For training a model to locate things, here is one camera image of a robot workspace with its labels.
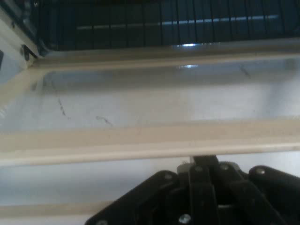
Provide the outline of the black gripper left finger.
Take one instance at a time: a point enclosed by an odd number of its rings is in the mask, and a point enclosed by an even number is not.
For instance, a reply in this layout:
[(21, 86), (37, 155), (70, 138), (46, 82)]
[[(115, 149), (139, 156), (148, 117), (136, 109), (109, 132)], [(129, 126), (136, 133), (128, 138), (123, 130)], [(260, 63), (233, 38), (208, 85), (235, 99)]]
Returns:
[(96, 213), (87, 225), (218, 225), (211, 170), (216, 156), (159, 171)]

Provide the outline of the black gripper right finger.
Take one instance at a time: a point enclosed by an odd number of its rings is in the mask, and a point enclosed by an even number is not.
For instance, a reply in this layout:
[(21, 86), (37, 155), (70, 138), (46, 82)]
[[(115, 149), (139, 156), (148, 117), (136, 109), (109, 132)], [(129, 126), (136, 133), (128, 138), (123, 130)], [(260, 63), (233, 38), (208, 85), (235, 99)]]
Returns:
[(230, 205), (249, 225), (298, 225), (300, 179), (272, 167), (258, 165), (243, 172), (235, 164), (205, 159), (217, 203)]

